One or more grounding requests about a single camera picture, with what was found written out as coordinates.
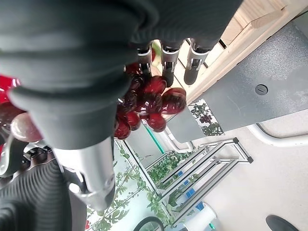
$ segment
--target white container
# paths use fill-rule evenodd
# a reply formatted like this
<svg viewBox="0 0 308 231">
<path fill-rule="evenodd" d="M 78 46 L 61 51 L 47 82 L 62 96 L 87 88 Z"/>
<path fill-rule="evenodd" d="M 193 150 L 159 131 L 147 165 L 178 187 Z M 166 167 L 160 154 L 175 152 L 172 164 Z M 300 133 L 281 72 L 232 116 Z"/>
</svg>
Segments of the white container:
<svg viewBox="0 0 308 231">
<path fill-rule="evenodd" d="M 188 231 L 204 231 L 211 221 L 217 218 L 214 210 L 203 202 L 204 209 L 184 223 Z"/>
</svg>

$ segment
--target round screw hole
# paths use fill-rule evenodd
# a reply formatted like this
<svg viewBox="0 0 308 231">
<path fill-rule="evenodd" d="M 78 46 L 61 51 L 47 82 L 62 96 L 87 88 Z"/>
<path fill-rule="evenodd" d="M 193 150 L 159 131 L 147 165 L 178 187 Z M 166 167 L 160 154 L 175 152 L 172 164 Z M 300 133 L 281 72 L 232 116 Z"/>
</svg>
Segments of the round screw hole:
<svg viewBox="0 0 308 231">
<path fill-rule="evenodd" d="M 259 84 L 256 86 L 255 91 L 258 95 L 266 95 L 269 90 L 267 86 Z"/>
</svg>

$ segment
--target gray metal panel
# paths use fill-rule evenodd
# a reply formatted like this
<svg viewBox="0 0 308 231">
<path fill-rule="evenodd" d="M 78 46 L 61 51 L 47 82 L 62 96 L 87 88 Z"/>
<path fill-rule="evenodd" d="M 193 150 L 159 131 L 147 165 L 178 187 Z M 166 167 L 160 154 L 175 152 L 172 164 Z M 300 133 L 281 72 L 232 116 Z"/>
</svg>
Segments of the gray metal panel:
<svg viewBox="0 0 308 231">
<path fill-rule="evenodd" d="M 205 137 L 188 107 L 167 122 L 175 139 L 180 142 L 193 141 Z"/>
<path fill-rule="evenodd" d="M 224 131 L 307 109 L 308 38 L 288 23 L 199 98 Z"/>
</svg>

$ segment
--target grape cluster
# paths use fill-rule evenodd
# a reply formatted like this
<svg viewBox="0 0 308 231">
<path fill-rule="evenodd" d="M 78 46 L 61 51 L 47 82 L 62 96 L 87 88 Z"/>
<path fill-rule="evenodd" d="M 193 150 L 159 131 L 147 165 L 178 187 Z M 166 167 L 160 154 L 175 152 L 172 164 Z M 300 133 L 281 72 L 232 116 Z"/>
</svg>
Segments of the grape cluster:
<svg viewBox="0 0 308 231">
<path fill-rule="evenodd" d="M 186 107 L 186 91 L 182 88 L 166 89 L 162 76 L 149 77 L 141 74 L 137 64 L 127 65 L 125 72 L 131 78 L 128 92 L 118 99 L 114 137 L 126 139 L 131 131 L 140 127 L 141 119 L 154 132 L 166 128 L 162 114 L 173 115 Z"/>
<path fill-rule="evenodd" d="M 204 115 L 204 116 L 200 117 L 199 120 L 200 120 L 201 123 L 211 123 L 212 116 L 211 115 Z"/>
</svg>

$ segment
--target dark red grape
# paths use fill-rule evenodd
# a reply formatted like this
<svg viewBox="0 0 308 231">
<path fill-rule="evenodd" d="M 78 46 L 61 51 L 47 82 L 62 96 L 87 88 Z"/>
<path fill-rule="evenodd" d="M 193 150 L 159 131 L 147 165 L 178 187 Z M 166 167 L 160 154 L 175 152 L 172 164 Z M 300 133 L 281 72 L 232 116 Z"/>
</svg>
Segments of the dark red grape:
<svg viewBox="0 0 308 231">
<path fill-rule="evenodd" d="M 137 93 L 134 91 L 129 91 L 124 96 L 124 107 L 129 109 L 129 111 L 133 111 L 137 107 Z"/>
<path fill-rule="evenodd" d="M 125 72 L 126 73 L 135 73 L 135 74 L 139 74 L 140 73 L 140 69 L 139 69 L 139 64 L 138 63 L 132 63 L 132 64 L 128 64 L 125 66 Z"/>
<path fill-rule="evenodd" d="M 125 96 L 119 99 L 116 112 L 125 115 L 137 107 L 137 93 L 133 90 L 128 91 Z"/>
<path fill-rule="evenodd" d="M 180 113 L 186 107 L 185 96 L 181 93 L 163 94 L 162 114 L 173 115 Z"/>
<path fill-rule="evenodd" d="M 158 113 L 162 108 L 162 96 L 159 93 L 144 93 L 138 98 L 136 112 L 140 114 Z"/>
<path fill-rule="evenodd" d="M 125 118 L 119 118 L 119 126 L 115 130 L 114 137 L 119 140 L 124 140 L 130 135 L 130 125 Z"/>
<path fill-rule="evenodd" d="M 166 81 L 161 76 L 153 76 L 144 87 L 146 93 L 160 93 L 162 94 L 166 89 Z"/>
<path fill-rule="evenodd" d="M 130 90 L 138 91 L 143 86 L 143 79 L 137 75 L 137 74 L 131 74 L 133 75 L 130 83 Z"/>
<path fill-rule="evenodd" d="M 170 88 L 169 90 L 167 90 L 165 94 L 172 94 L 172 93 L 181 93 L 182 95 L 184 95 L 186 97 L 186 91 L 183 88 Z"/>
<path fill-rule="evenodd" d="M 136 112 L 128 112 L 125 115 L 125 118 L 127 119 L 132 131 L 135 131 L 140 127 L 141 121 Z"/>
<path fill-rule="evenodd" d="M 150 114 L 147 123 L 155 132 L 161 132 L 166 128 L 166 121 L 160 113 Z"/>
</svg>

